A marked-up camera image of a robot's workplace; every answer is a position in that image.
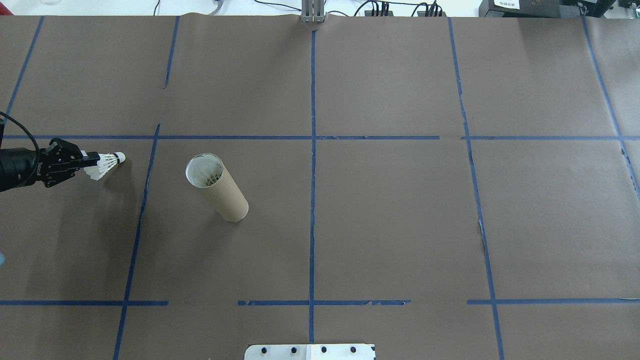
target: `cardboard tube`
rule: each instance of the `cardboard tube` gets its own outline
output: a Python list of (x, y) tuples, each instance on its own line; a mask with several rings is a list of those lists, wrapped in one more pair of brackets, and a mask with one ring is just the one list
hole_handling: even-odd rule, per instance
[(187, 164), (185, 174), (226, 221), (238, 222), (249, 212), (249, 203), (216, 155), (194, 156)]

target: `white shuttlecock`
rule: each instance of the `white shuttlecock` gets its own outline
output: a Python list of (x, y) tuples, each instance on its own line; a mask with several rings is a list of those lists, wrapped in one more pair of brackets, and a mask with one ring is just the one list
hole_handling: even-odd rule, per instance
[(121, 152), (114, 152), (113, 154), (99, 154), (100, 160), (94, 167), (84, 168), (84, 172), (87, 173), (93, 180), (100, 180), (109, 170), (119, 163), (124, 162), (127, 157)]

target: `blue tape line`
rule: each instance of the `blue tape line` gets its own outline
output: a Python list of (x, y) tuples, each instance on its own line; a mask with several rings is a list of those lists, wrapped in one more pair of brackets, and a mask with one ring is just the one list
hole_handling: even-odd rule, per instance
[(463, 136), (462, 140), (617, 140), (615, 136)]
[(129, 301), (127, 306), (169, 306), (168, 301)]
[(133, 271), (136, 268), (136, 257), (138, 256), (138, 245), (140, 244), (140, 231), (142, 227), (142, 217), (145, 214), (147, 206), (147, 194), (149, 191), (149, 179), (151, 178), (151, 170), (154, 167), (154, 158), (156, 156), (156, 147), (158, 144), (158, 134), (160, 133), (160, 124), (156, 127), (154, 135), (154, 144), (151, 146), (151, 155), (149, 158), (149, 167), (147, 168), (147, 179), (145, 180), (145, 190), (142, 193), (142, 203), (140, 205), (140, 215), (138, 216), (138, 227), (136, 228), (136, 238), (133, 241), (133, 252), (131, 254), (131, 264), (129, 265), (129, 275), (127, 276), (127, 286), (124, 291), (124, 299), (122, 301), (122, 312), (120, 313), (120, 325), (118, 325), (118, 336), (116, 337), (116, 345), (113, 351), (113, 360), (118, 360), (120, 355), (120, 344), (122, 343), (122, 333), (124, 331), (124, 323), (127, 318), (127, 306), (129, 305), (129, 295), (131, 294), (131, 283), (133, 282)]
[(0, 300), (0, 306), (122, 306), (120, 300)]
[(238, 306), (308, 306), (309, 300), (249, 300), (239, 301)]
[[(83, 140), (153, 140), (153, 135), (33, 135), (36, 139)], [(5, 139), (28, 139), (26, 135), (5, 135)], [(640, 136), (621, 136), (624, 141), (638, 141)], [(160, 135), (160, 140), (311, 140), (305, 135)], [(462, 136), (461, 140), (618, 140), (616, 136)], [(316, 136), (316, 140), (440, 140), (435, 136)]]
[(318, 140), (439, 140), (439, 136), (318, 136), (316, 137)]
[[(153, 140), (153, 135), (33, 135), (36, 139), (83, 139), (83, 140)], [(6, 139), (28, 139), (26, 135), (6, 135)]]
[(18, 89), (20, 88), (20, 84), (22, 83), (24, 72), (27, 70), (29, 59), (31, 58), (31, 54), (33, 53), (33, 48), (36, 46), (36, 40), (38, 40), (38, 35), (40, 34), (40, 29), (42, 28), (43, 21), (44, 21), (44, 16), (41, 16), (40, 20), (38, 21), (38, 27), (36, 28), (36, 32), (33, 33), (33, 38), (31, 39), (31, 45), (29, 46), (29, 51), (27, 52), (27, 56), (24, 59), (24, 63), (22, 64), (22, 69), (20, 69), (20, 75), (18, 75), (18, 80), (15, 82), (15, 87), (13, 88), (13, 93), (11, 94), (9, 105), (6, 107), (5, 113), (7, 115), (11, 115), (11, 108), (13, 107), (13, 102), (15, 101), (16, 96), (18, 96)]
[(318, 306), (404, 306), (411, 300), (316, 300)]
[(175, 49), (175, 38), (178, 36), (178, 25), (180, 24), (180, 16), (175, 17), (175, 25), (173, 25), (173, 38), (171, 40), (171, 50), (169, 50), (169, 61), (166, 64), (166, 77), (164, 79), (163, 89), (169, 84), (169, 75), (171, 74), (171, 64), (173, 62), (173, 50)]
[(311, 32), (311, 207), (309, 229), (309, 343), (314, 343), (316, 277), (316, 31)]
[[(411, 300), (314, 300), (315, 306), (403, 306)], [(308, 306), (308, 300), (249, 300), (238, 301), (238, 306)]]
[(482, 237), (482, 243), (484, 247), (484, 266), (486, 268), (486, 278), (489, 284), (489, 295), (492, 300), (492, 312), (493, 312), (493, 327), (495, 328), (495, 338), (498, 345), (498, 356), (500, 360), (504, 360), (504, 350), (502, 348), (502, 332), (500, 331), (500, 320), (498, 318), (498, 306), (495, 303), (495, 289), (493, 288), (493, 275), (491, 272), (491, 261), (489, 259), (489, 246), (486, 242), (486, 233), (484, 231), (484, 220), (482, 215), (482, 205), (480, 203), (480, 193), (478, 190), (478, 183), (476, 177), (476, 166), (474, 165), (474, 157), (471, 148), (471, 140), (469, 140), (469, 125), (467, 121), (467, 111), (465, 110), (465, 105), (462, 100), (462, 80), (460, 78), (460, 67), (458, 65), (458, 54), (456, 52), (456, 41), (453, 34), (453, 23), (451, 22), (451, 18), (448, 17), (449, 21), (449, 37), (451, 38), (451, 52), (453, 55), (453, 65), (456, 69), (456, 82), (458, 84), (458, 98), (460, 99), (460, 111), (462, 112), (462, 118), (464, 119), (465, 125), (465, 142), (467, 143), (467, 153), (469, 157), (469, 167), (471, 168), (471, 180), (474, 185), (474, 196), (476, 198), (476, 209), (478, 213), (478, 222), (480, 223), (480, 233)]
[(278, 135), (162, 135), (162, 140), (311, 140), (311, 136)]
[(589, 29), (587, 28), (587, 20), (584, 18), (584, 16), (582, 17), (582, 28), (584, 29), (584, 36), (586, 37), (586, 40), (587, 40), (587, 47), (589, 48), (589, 55), (591, 55), (591, 61), (593, 62), (593, 67), (596, 70), (596, 75), (598, 76), (598, 82), (600, 83), (602, 94), (604, 95), (604, 99), (607, 103), (607, 108), (609, 109), (609, 115), (611, 116), (611, 121), (613, 121), (613, 127), (616, 129), (616, 135), (618, 135), (620, 148), (622, 149), (623, 156), (625, 157), (625, 162), (627, 163), (627, 170), (629, 171), (631, 182), (633, 183), (634, 190), (636, 191), (636, 197), (638, 198), (638, 201), (640, 201), (640, 188), (638, 187), (636, 173), (634, 172), (634, 168), (631, 165), (631, 160), (629, 159), (627, 146), (625, 145), (625, 142), (622, 139), (620, 126), (618, 125), (618, 119), (616, 118), (616, 114), (615, 112), (613, 112), (613, 106), (611, 105), (611, 99), (609, 98), (609, 93), (607, 92), (607, 88), (605, 87), (604, 81), (602, 80), (602, 74), (600, 73), (600, 66), (598, 65), (598, 60), (596, 60), (596, 55), (593, 52), (593, 46), (591, 45), (591, 37), (589, 35)]
[[(0, 306), (122, 306), (121, 300), (0, 300)], [(129, 306), (169, 306), (168, 301), (131, 301)]]
[[(36, 139), (152, 140), (153, 135), (34, 135)], [(7, 139), (28, 139), (26, 135), (7, 135)], [(160, 140), (311, 140), (305, 135), (161, 135)], [(439, 136), (316, 136), (316, 140), (439, 140)]]
[[(545, 304), (639, 304), (640, 299), (497, 299), (498, 305), (545, 305)], [(467, 300), (467, 305), (491, 305), (491, 300)]]

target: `tube opening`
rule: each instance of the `tube opening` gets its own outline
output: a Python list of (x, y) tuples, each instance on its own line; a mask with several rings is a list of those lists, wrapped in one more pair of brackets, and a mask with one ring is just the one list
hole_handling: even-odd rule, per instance
[(222, 160), (214, 154), (196, 155), (187, 164), (187, 180), (197, 188), (208, 188), (217, 183), (224, 173)]

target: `shuttlecock cork tip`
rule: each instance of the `shuttlecock cork tip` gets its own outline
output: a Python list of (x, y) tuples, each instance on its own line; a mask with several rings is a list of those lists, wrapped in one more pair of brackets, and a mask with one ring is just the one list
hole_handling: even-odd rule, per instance
[(120, 151), (114, 152), (113, 154), (118, 158), (118, 164), (123, 163), (127, 159), (127, 157), (124, 156), (124, 153)]

